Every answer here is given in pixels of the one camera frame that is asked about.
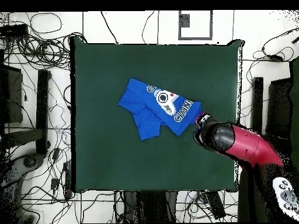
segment folded shirt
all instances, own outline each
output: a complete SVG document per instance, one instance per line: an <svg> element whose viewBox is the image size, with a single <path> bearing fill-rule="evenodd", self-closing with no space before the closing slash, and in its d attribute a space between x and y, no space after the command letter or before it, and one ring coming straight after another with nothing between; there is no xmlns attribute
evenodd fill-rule
<svg viewBox="0 0 299 224"><path fill-rule="evenodd" d="M119 106L133 114L140 140L160 135L160 126L167 125L179 136L201 113L201 103L130 79Z"/></svg>

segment green table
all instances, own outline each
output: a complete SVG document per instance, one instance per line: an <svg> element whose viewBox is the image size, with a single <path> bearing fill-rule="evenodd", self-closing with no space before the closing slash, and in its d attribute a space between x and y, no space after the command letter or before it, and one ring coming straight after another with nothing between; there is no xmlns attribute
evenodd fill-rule
<svg viewBox="0 0 299 224"><path fill-rule="evenodd" d="M132 114L117 104L135 78L201 101L220 121L235 121L242 45L83 44L74 38L76 190L234 190L234 162L196 145L194 125L181 136L162 126L159 137L140 141Z"/></svg>

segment black cable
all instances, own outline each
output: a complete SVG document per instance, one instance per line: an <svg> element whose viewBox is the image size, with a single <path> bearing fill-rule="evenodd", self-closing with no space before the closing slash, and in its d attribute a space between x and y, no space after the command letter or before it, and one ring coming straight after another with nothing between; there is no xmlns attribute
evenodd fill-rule
<svg viewBox="0 0 299 224"><path fill-rule="evenodd" d="M282 34L280 34L280 35L278 35L278 36L276 36L276 37L274 37L274 38L271 38L270 40L268 40L267 42L265 42L264 45L263 45L263 47L262 47L262 52L264 53L264 55L267 56L267 57L272 56L272 55L268 55L268 54L265 53L265 45L266 45L268 42L270 42L271 40L274 40L274 39L276 39L276 38L279 38L279 37L281 37L281 36L285 36L285 35L287 35L287 34L289 34L289 33L292 33L293 31L297 31L297 30L299 30L299 27L296 27L296 28L291 29L291 30L289 30L289 31L285 31L284 33L282 33Z"/></svg>
<svg viewBox="0 0 299 224"><path fill-rule="evenodd" d="M148 19L154 14L154 12L155 12L155 11L153 11L153 12L150 14L150 16L147 17L147 21L148 21ZM143 39L143 32L144 32L145 26L147 25L147 21L145 22L144 27L143 27L143 31L142 31L142 33L141 33L141 37L142 37L142 40L143 40L144 44L145 44L145 41L144 41L144 39Z"/></svg>
<svg viewBox="0 0 299 224"><path fill-rule="evenodd" d="M71 86L71 85L68 85L68 86L64 89L64 91L63 91L63 99L64 99L64 101L67 102L68 104L71 104L71 102L69 102L68 100L66 100L66 98L65 98L65 91L67 91L67 89L68 89L70 86Z"/></svg>
<svg viewBox="0 0 299 224"><path fill-rule="evenodd" d="M103 195L104 196L111 196L111 195L114 195L114 193L111 193L111 194L105 194L105 193L98 194L96 196L95 200L93 201L93 203L89 207L87 207L86 209L83 210L83 213L82 213L82 222L81 223L83 223L83 221L84 221L84 212L87 211L88 209L90 209L95 204L95 202L96 202L96 200L97 200L97 198L99 196L103 196Z"/></svg>
<svg viewBox="0 0 299 224"><path fill-rule="evenodd" d="M39 218L38 218L38 220L37 220L37 222L36 222L36 224L38 224L38 222L39 222L39 220L40 220L40 214L39 214L38 212L31 211L31 210L29 210L29 209L25 209L25 208L22 207L22 206L21 206L21 208L22 208L24 211L27 211L27 212L34 213L34 214L38 215Z"/></svg>
<svg viewBox="0 0 299 224"><path fill-rule="evenodd" d="M116 38L115 38L115 35L112 33L112 31L111 31L111 29L110 29L110 27L109 27L109 25L108 25L108 23L107 23L107 20L106 20L104 14L103 14L103 11L101 11L100 14L103 16L103 19L104 19L104 21L105 21L105 23L106 23L107 28L109 29L110 33L112 34L113 38L115 39L115 43L118 44L118 42L117 42L117 40L116 40Z"/></svg>
<svg viewBox="0 0 299 224"><path fill-rule="evenodd" d="M157 44L159 44L159 16L160 16L160 10L158 10L158 26L157 26Z"/></svg>

